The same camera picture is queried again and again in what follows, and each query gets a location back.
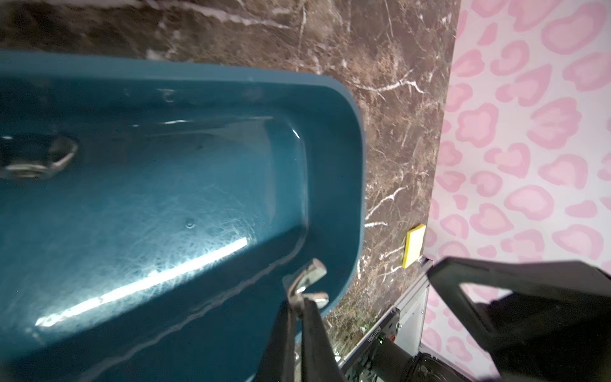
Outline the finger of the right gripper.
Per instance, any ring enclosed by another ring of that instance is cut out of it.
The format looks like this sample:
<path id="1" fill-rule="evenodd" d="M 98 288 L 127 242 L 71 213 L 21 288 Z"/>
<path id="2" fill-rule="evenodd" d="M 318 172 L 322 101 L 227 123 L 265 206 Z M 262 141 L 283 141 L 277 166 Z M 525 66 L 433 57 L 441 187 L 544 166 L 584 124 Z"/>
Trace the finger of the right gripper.
<path id="1" fill-rule="evenodd" d="M 579 261 L 448 257 L 426 275 L 500 381 L 610 379 L 608 273 Z"/>

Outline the teal plastic storage box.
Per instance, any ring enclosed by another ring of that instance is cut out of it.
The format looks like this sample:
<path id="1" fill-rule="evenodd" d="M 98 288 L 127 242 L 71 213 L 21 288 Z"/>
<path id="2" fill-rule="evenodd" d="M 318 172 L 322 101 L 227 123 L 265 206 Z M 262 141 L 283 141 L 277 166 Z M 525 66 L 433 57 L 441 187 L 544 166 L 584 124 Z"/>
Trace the teal plastic storage box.
<path id="1" fill-rule="evenodd" d="M 336 305 L 364 240 L 348 89 L 260 68 L 4 51 L 1 137 L 79 144 L 1 179 L 1 379 L 245 381 L 286 291 Z"/>

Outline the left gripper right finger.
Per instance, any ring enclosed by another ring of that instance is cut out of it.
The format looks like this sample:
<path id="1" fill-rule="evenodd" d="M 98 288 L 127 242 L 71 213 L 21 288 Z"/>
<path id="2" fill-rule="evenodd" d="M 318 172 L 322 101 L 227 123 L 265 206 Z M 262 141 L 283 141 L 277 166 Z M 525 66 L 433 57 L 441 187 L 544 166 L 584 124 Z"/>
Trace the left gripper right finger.
<path id="1" fill-rule="evenodd" d="M 302 310 L 302 381 L 343 381 L 318 306 L 305 299 Z"/>

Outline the wing nut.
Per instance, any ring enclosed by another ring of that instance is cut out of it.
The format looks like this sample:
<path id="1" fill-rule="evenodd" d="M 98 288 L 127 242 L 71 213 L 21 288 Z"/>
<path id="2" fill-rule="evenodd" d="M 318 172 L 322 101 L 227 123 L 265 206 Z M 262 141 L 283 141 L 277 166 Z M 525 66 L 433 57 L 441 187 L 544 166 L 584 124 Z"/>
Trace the wing nut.
<path id="1" fill-rule="evenodd" d="M 316 304 L 318 309 L 329 303 L 329 296 L 325 292 L 306 293 L 306 290 L 327 274 L 326 266 L 319 259 L 313 258 L 306 265 L 300 267 L 293 274 L 283 277 L 283 287 L 286 298 L 293 311 L 302 315 L 305 301 Z"/>

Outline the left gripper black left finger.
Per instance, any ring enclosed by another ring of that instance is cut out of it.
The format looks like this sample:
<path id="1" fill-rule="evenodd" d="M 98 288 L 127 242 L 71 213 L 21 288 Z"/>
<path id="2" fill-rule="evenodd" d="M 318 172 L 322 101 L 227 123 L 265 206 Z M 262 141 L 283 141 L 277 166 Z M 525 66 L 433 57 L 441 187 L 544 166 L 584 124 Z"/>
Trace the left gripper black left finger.
<path id="1" fill-rule="evenodd" d="M 293 382 L 297 316 L 288 301 L 278 309 L 267 347 L 254 381 Z"/>

